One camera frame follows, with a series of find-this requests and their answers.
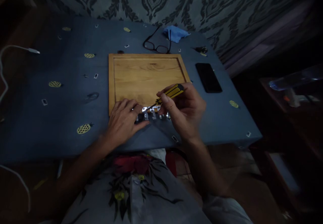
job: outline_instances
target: yellow screwdriver handle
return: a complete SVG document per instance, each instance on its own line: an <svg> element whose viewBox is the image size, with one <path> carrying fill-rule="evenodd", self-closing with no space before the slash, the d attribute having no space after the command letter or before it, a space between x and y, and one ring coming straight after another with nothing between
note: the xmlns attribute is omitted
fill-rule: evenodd
<svg viewBox="0 0 323 224"><path fill-rule="evenodd" d="M165 94L170 98L174 98L183 92L184 92L183 85L175 84L174 87L172 87L170 90L165 92ZM156 99L156 104L162 104L162 100L160 99L160 97L158 99Z"/></svg>

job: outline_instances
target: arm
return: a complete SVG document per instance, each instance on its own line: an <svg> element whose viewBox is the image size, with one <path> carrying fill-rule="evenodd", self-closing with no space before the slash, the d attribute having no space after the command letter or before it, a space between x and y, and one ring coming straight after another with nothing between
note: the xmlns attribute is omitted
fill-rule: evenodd
<svg viewBox="0 0 323 224"><path fill-rule="evenodd" d="M48 204L42 206L44 208L41 211L42 217L63 214L62 211L66 211L73 203L102 159L149 124L149 121L134 124L142 107L135 100L124 99L122 102L115 103L107 131L89 146L57 180L54 186L56 191L53 191L52 196L46 196L46 201L43 201Z"/></svg>
<svg viewBox="0 0 323 224"><path fill-rule="evenodd" d="M214 196L228 197L227 185L219 175L199 135L199 124L206 103L191 83L182 85L184 93L174 99L163 93L171 86L157 93L163 102L159 114L169 112L171 115L173 125L182 138L191 173L201 196L205 197L210 193Z"/></svg>

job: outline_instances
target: hand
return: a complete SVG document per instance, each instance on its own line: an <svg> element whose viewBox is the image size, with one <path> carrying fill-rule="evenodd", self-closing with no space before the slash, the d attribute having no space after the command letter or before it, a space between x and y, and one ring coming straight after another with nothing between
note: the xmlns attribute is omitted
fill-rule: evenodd
<svg viewBox="0 0 323 224"><path fill-rule="evenodd" d="M108 124L106 132L107 141L116 144L115 147L124 144L137 131L149 124L149 121L143 121L135 125L137 115L141 112L143 106L139 105L134 99L116 102Z"/></svg>
<svg viewBox="0 0 323 224"><path fill-rule="evenodd" d="M191 83L183 83L182 85L184 92L173 99L166 96L164 92L174 85L157 93L163 103L159 115L169 112L175 130L180 134L182 140L199 139L199 124L206 108L206 102Z"/></svg>

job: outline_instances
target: table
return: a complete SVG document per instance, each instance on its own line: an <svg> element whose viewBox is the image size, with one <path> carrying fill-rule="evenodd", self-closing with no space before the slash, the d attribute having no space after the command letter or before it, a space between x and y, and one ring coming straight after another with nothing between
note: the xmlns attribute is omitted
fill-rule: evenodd
<svg viewBox="0 0 323 224"><path fill-rule="evenodd" d="M80 154L105 131L108 116L108 54L155 53L142 46L156 27L135 22L96 20L53 14L45 23L29 54L27 82L21 85L5 122L0 125L0 163L60 159ZM151 38L155 45L168 46L163 28ZM207 57L193 50L206 46ZM95 54L86 58L85 53ZM200 133L206 145L233 142L247 147L262 137L231 79L207 39L192 32L178 44L172 42L171 53L180 53L193 85L207 102ZM195 68L196 63L210 63L223 89L222 93L205 92ZM51 88L50 81L64 86ZM90 93L99 97L90 103ZM239 108L233 107L233 100ZM77 134L83 124L94 124L85 134ZM138 151L174 147L176 132L171 121L154 122L137 132L117 151Z"/></svg>

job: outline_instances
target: screwdriver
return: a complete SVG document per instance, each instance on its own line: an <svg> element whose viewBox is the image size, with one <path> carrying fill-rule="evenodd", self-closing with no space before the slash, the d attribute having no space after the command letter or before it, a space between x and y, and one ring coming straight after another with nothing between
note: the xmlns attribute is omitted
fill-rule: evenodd
<svg viewBox="0 0 323 224"><path fill-rule="evenodd" d="M179 95L179 94L181 94L183 92L184 92L183 85L181 85L181 84L175 84L170 90L168 90L167 92L165 92L165 94L168 97L170 97L170 98L174 98L174 97L176 97L177 95ZM162 104L162 100L159 97L158 99L156 99L156 103L153 106L149 107L148 109L144 110L143 113L146 112L146 111L148 111L148 110L150 110L155 105L161 105L161 104Z"/></svg>

